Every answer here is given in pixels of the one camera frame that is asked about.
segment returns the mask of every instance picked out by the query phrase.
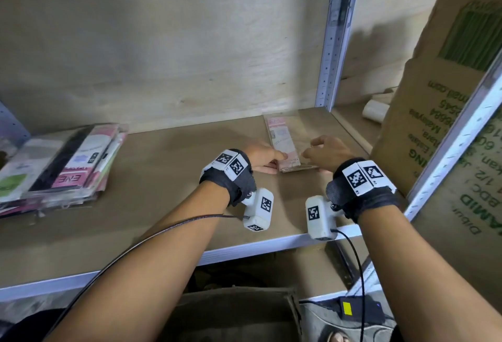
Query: concrete floor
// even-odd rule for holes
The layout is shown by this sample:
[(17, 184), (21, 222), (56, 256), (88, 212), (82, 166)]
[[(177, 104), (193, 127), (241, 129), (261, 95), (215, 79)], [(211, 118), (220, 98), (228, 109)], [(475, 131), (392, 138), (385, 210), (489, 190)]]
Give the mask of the concrete floor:
[[(78, 293), (78, 291), (78, 289), (75, 289), (24, 298), (16, 301), (0, 302), (0, 320), (16, 323), (41, 310), (65, 307)], [(386, 315), (392, 316), (383, 292), (373, 292), (370, 295), (375, 301), (379, 301), (382, 304), (382, 308), (384, 309), (384, 313)], [(305, 341), (324, 342), (329, 332), (332, 331), (333, 326), (337, 326), (346, 332), (346, 334), (352, 339), (352, 342), (359, 341), (360, 324), (342, 321), (338, 317), (338, 314), (334, 311), (325, 309), (315, 304), (302, 304), (300, 310), (302, 315), (302, 328), (305, 333)], [(393, 321), (387, 321), (385, 325), (389, 328), (394, 328), (396, 324)], [(384, 329), (381, 326), (367, 327), (364, 331), (364, 341), (388, 342), (391, 337), (391, 332), (392, 330)]]

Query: yellow sticker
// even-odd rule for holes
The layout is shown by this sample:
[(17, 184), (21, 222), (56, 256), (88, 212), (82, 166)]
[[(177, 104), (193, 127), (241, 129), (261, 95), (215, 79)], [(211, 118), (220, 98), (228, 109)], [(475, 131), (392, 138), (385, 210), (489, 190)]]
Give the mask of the yellow sticker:
[(343, 303), (343, 312), (346, 315), (352, 315), (352, 307), (350, 306), (350, 302)]

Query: person's right hand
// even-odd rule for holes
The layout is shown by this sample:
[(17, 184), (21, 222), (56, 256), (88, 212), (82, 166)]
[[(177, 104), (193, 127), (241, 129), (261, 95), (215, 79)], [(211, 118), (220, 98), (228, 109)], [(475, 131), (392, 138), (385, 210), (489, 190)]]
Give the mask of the person's right hand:
[(306, 149), (302, 155), (309, 158), (313, 164), (332, 173), (342, 163), (354, 158), (347, 145), (337, 137), (320, 136), (314, 138), (310, 144), (312, 147)]

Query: white paper roll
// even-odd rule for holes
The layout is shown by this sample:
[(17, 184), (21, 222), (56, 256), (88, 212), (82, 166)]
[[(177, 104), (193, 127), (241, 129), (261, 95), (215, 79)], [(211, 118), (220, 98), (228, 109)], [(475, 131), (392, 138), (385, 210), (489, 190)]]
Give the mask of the white paper roll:
[(369, 100), (362, 110), (362, 116), (381, 124), (384, 122), (385, 114), (387, 110), (389, 110), (389, 107), (390, 105), (388, 104), (383, 104), (376, 100)]

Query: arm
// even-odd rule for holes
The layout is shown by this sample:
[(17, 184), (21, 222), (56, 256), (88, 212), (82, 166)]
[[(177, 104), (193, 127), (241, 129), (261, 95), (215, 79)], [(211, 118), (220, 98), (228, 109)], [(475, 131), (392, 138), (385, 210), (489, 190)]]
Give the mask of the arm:
[[(353, 154), (322, 136), (304, 151), (331, 172)], [(418, 234), (396, 206), (359, 216), (364, 242), (406, 341), (495, 341), (502, 317)]]
[[(262, 172), (277, 172), (268, 162), (285, 159), (281, 152), (264, 145), (250, 146), (244, 152), (253, 168)], [(228, 203), (225, 188), (204, 181), (143, 237), (182, 219), (223, 213)], [(219, 218), (193, 221), (154, 237), (124, 256), (94, 283), (46, 340), (155, 340), (218, 222)]]

